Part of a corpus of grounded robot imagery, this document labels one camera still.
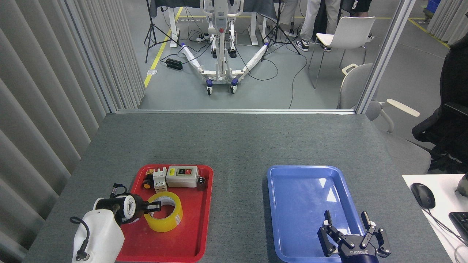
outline light stand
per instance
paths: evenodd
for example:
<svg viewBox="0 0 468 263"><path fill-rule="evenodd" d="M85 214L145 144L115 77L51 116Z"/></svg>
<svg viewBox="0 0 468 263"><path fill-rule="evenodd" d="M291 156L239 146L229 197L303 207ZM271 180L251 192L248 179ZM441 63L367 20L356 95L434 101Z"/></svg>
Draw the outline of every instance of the light stand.
<svg viewBox="0 0 468 263"><path fill-rule="evenodd" d="M265 36L265 38L263 39L263 42L265 42L265 39L267 39L267 38L271 35L270 41L268 42L268 46L267 46L267 48L266 48L266 52L265 52L265 54L264 54L263 57L262 57L262 61L263 61L263 59L265 58L265 55L266 55L266 53L268 52L269 47L272 46L272 45L274 45L274 44L291 44L291 45L294 47L294 49L296 50L296 52L297 52L298 54L300 54L300 53L299 53L299 50L296 48L296 45L293 45L292 40L291 40L291 39L289 38L289 36L284 32L284 30L279 26L279 18L280 18L280 16L281 16L281 3L282 3L282 2L283 2L282 0L279 0L279 4L278 4L278 17L277 17L277 19L276 19L276 25L273 27L273 29L272 29L272 30ZM287 42L280 42L280 41L278 41L278 30L280 30L281 33L283 33L283 35L284 35L284 36L286 37L286 39L287 39Z"/></svg>
<svg viewBox="0 0 468 263"><path fill-rule="evenodd" d="M150 7L149 7L149 0L146 0L146 6L148 7L148 15L149 15L149 21L150 21L150 27L148 29L148 33L146 34L146 37L145 37L145 41L143 42L144 44L146 44L146 40L148 40L148 46L146 48L146 59L145 59L145 63L148 62L148 53L149 53L149 49L158 45L158 44L161 44L161 43L164 43L164 42L169 42L169 41L174 41L175 43L177 43L178 46L182 47L182 45L179 44L178 41L175 41L172 37L168 36L164 31L162 31L160 28L158 28L154 23L153 23L153 18L151 17L151 11L150 11ZM154 29L157 29L159 30L161 33L163 33L164 35L166 35L169 39L168 40L164 40L164 41L161 41L161 42L157 42L156 41L156 33L154 32Z"/></svg>

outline black shorts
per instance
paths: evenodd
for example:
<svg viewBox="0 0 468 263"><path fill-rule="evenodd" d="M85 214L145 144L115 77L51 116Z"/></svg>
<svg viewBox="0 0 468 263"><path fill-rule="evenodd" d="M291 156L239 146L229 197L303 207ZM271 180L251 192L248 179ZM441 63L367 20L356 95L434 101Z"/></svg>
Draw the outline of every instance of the black shorts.
<svg viewBox="0 0 468 263"><path fill-rule="evenodd" d="M351 6L351 11L356 12L368 12L369 6L371 6L372 0L354 0Z"/></svg>

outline keyboard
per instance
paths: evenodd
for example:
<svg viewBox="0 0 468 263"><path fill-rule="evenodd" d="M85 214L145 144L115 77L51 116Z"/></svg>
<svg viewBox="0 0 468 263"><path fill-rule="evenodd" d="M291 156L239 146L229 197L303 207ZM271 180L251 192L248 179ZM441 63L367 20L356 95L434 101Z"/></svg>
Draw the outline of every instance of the keyboard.
<svg viewBox="0 0 468 263"><path fill-rule="evenodd" d="M452 212L448 214L448 217L457 228L460 236L468 240L468 212Z"/></svg>

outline yellow tape roll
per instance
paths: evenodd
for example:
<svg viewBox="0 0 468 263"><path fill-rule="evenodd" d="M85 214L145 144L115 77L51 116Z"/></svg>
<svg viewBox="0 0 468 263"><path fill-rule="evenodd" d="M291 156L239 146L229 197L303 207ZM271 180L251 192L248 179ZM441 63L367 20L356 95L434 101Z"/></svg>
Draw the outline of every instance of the yellow tape roll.
<svg viewBox="0 0 468 263"><path fill-rule="evenodd" d="M153 201L161 201L161 206L171 205L174 207L174 210L168 217L162 219L157 219L152 217L150 214L145 214L145 219L152 230L156 232L167 232L180 224L183 215L182 204L175 193L159 192L148 199L148 202Z"/></svg>

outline curtain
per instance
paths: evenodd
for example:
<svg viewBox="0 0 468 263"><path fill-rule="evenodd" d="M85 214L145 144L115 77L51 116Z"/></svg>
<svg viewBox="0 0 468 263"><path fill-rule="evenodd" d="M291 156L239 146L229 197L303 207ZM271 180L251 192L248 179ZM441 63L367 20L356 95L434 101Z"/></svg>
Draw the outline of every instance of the curtain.
<svg viewBox="0 0 468 263"><path fill-rule="evenodd" d="M427 31L448 44L453 44L468 32L468 1L442 0Z"/></svg>
<svg viewBox="0 0 468 263"><path fill-rule="evenodd" d="M120 0L0 0L0 17L0 262L15 263L106 113L144 85Z"/></svg>
<svg viewBox="0 0 468 263"><path fill-rule="evenodd" d="M87 52L96 58L96 69L117 109L137 109L145 86L139 74L135 51L120 0L65 0Z"/></svg>

